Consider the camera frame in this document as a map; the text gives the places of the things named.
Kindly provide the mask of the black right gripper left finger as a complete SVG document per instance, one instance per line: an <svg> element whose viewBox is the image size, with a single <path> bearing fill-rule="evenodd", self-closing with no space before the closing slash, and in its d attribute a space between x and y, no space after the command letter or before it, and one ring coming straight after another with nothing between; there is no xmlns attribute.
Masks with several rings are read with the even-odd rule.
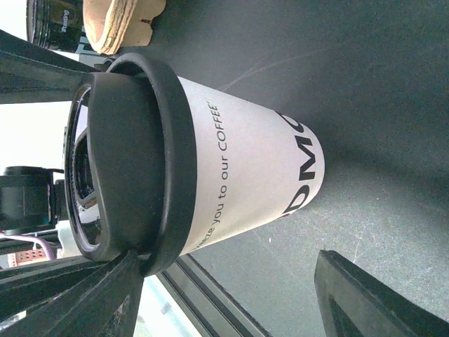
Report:
<svg viewBox="0 0 449 337"><path fill-rule="evenodd" d="M2 336L133 336L144 277L128 251L109 262L82 256L1 271Z"/></svg>

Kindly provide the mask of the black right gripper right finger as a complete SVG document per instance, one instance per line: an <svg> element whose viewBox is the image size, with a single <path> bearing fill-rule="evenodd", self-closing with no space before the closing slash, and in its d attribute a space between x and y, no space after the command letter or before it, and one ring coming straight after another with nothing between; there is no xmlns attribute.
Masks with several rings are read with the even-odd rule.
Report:
<svg viewBox="0 0 449 337"><path fill-rule="evenodd" d="M319 252L316 295L327 336L447 336L448 322L336 251Z"/></svg>

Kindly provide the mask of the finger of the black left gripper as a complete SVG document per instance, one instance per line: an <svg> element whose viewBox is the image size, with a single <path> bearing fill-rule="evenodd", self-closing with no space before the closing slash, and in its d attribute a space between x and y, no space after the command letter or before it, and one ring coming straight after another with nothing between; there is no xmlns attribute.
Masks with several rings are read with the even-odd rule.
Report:
<svg viewBox="0 0 449 337"><path fill-rule="evenodd" d="M70 101L96 69L1 31L1 104Z"/></svg>

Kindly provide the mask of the white paper coffee cup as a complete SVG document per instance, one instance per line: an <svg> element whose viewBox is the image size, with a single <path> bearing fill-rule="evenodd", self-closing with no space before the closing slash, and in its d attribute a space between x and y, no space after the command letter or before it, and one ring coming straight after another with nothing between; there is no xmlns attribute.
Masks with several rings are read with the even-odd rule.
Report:
<svg viewBox="0 0 449 337"><path fill-rule="evenodd" d="M183 253L288 216L317 195L325 159L310 128L193 81L181 84L197 160L194 215Z"/></svg>

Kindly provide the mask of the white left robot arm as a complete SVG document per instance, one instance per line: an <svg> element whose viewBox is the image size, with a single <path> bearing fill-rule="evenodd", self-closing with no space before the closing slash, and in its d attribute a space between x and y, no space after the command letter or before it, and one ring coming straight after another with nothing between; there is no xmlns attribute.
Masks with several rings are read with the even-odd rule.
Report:
<svg viewBox="0 0 449 337"><path fill-rule="evenodd" d="M1 104L70 101L95 68L1 32ZM67 217L54 168L10 166L1 176L1 230L12 236L55 227Z"/></svg>

